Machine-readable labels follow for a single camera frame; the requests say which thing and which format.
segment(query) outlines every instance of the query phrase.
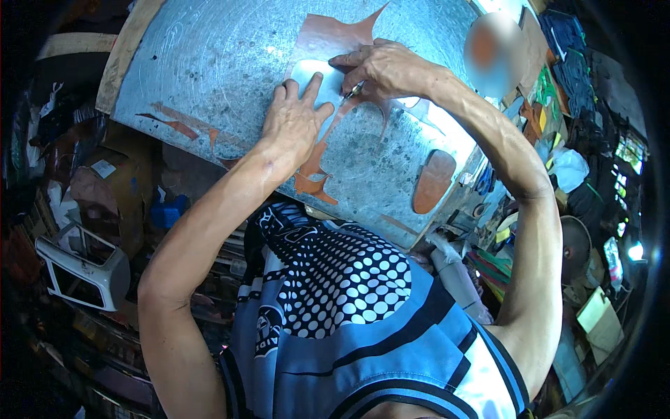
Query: forearm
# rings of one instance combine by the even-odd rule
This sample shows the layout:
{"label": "forearm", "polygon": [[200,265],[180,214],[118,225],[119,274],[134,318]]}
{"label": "forearm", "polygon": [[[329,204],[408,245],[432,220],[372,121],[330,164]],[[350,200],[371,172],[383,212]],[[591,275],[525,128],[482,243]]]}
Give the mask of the forearm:
{"label": "forearm", "polygon": [[510,193],[519,202],[553,196],[542,161],[519,129],[451,70],[435,66],[432,74],[424,95],[446,110],[470,134]]}
{"label": "forearm", "polygon": [[263,152],[247,154],[165,236],[142,275],[140,308],[142,300],[187,306],[224,241],[285,177]]}

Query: printed logo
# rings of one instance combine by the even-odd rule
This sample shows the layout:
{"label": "printed logo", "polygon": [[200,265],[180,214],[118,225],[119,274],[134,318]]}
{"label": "printed logo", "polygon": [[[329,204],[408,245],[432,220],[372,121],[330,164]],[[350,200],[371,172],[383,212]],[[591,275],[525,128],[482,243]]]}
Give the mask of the printed logo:
{"label": "printed logo", "polygon": [[281,332],[281,314],[276,307],[261,306],[256,323],[256,353],[254,358],[265,357],[277,349]]}

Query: wooden edge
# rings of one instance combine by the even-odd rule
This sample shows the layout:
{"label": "wooden edge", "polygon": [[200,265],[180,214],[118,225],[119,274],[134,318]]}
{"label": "wooden edge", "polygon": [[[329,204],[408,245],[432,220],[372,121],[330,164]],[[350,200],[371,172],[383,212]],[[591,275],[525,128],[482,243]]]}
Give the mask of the wooden edge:
{"label": "wooden edge", "polygon": [[119,96],[121,82],[125,77],[128,66],[133,60],[135,51],[144,32],[149,27],[154,16],[160,10],[165,0],[138,0],[133,11],[126,19],[112,48],[103,79],[100,81],[95,109],[104,113],[112,113]]}
{"label": "wooden edge", "polygon": [[110,52],[117,39],[115,34],[98,34],[96,32],[70,32],[51,35],[35,61],[44,58],[80,52]]}
{"label": "wooden edge", "polygon": [[[472,153],[470,153],[470,157],[468,157],[468,160],[467,160],[467,161],[465,162],[465,164],[463,165],[463,168],[462,168],[461,171],[458,172],[458,174],[456,175],[456,179],[458,179],[458,177],[459,177],[460,174],[463,172],[463,170],[465,170],[465,168],[468,167],[468,166],[472,163],[472,161],[473,161],[473,156],[474,156],[475,151],[476,151],[477,148],[479,148],[479,145],[475,145],[475,148],[472,149]],[[480,159],[483,159],[483,158],[485,158],[485,157],[486,157],[486,156],[482,153]],[[447,200],[449,199],[449,197],[451,196],[451,194],[454,192],[454,189],[456,189],[456,185],[457,185],[457,184],[458,184],[458,181],[456,181],[456,182],[452,182],[451,186],[449,186],[449,189],[447,190],[446,195],[445,195],[445,196],[443,197],[443,199],[442,199],[442,203],[440,203],[440,206],[438,207],[438,209],[437,209],[437,210],[433,213],[433,215],[430,217],[430,222],[429,222],[428,224],[426,224],[426,226],[423,228],[423,230],[421,230],[421,232],[420,232],[419,235],[417,236],[417,238],[416,238],[416,240],[414,241],[414,243],[412,243],[412,246],[409,247],[408,251],[412,250],[412,249],[414,248],[414,246],[416,246],[417,243],[419,243],[419,240],[421,240],[421,238],[426,234],[426,232],[428,231],[428,229],[433,225],[433,222],[435,221],[435,218],[437,218],[437,216],[438,216],[438,214],[440,213],[440,211],[442,211],[442,208],[443,208],[444,205],[447,203]]]}

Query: cardboard box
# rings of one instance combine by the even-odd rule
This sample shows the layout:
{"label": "cardboard box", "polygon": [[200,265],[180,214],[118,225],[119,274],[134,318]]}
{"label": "cardboard box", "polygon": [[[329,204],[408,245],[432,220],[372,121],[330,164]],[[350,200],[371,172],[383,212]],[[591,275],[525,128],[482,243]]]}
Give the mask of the cardboard box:
{"label": "cardboard box", "polygon": [[111,123],[102,145],[70,181],[82,224],[130,258],[144,245],[153,189],[150,143],[145,134]]}

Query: light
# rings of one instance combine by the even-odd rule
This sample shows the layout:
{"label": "light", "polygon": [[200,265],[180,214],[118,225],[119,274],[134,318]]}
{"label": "light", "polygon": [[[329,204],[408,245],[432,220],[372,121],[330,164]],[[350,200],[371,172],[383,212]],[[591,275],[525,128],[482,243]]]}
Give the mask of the light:
{"label": "light", "polygon": [[642,247],[642,243],[639,241],[637,244],[630,249],[628,249],[628,257],[630,260],[642,260],[642,256],[645,253],[645,250]]}

